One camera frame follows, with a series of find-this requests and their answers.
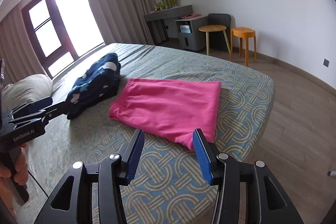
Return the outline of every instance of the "navy blue clothing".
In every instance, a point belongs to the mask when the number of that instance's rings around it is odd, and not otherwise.
[[[66,99],[69,105],[67,118],[74,119],[87,107],[116,96],[120,68],[118,55],[111,52],[95,62],[82,77],[77,78]]]

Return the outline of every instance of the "window pane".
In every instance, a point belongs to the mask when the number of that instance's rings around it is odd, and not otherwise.
[[[39,28],[35,33],[46,57],[61,46],[61,42],[58,39],[51,20]]]
[[[104,42],[88,0],[56,0],[56,4],[78,56]]]
[[[47,20],[50,15],[45,0],[40,1],[33,8],[31,8],[29,10],[29,15],[34,29]]]
[[[58,59],[55,63],[53,63],[48,68],[48,70],[50,71],[51,75],[54,77],[61,70],[65,69],[68,65],[70,65],[73,61],[74,59],[72,58],[70,52],[67,52],[60,59]]]

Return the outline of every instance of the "window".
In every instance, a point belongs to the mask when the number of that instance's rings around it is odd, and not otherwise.
[[[104,43],[88,0],[33,0],[22,15],[34,51],[51,78]]]

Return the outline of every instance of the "orange plastic stool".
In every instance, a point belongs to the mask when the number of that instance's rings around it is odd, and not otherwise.
[[[232,60],[233,52],[233,37],[239,37],[239,56],[242,56],[242,44],[243,38],[245,39],[245,66],[249,66],[249,38],[253,37],[254,39],[254,62],[257,62],[257,41],[255,38],[255,30],[239,27],[231,29],[231,50],[230,50],[230,61]]]

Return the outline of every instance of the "pillow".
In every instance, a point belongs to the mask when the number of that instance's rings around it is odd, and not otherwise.
[[[2,91],[2,113],[51,96],[53,82],[46,75],[31,75],[15,84],[7,85]]]

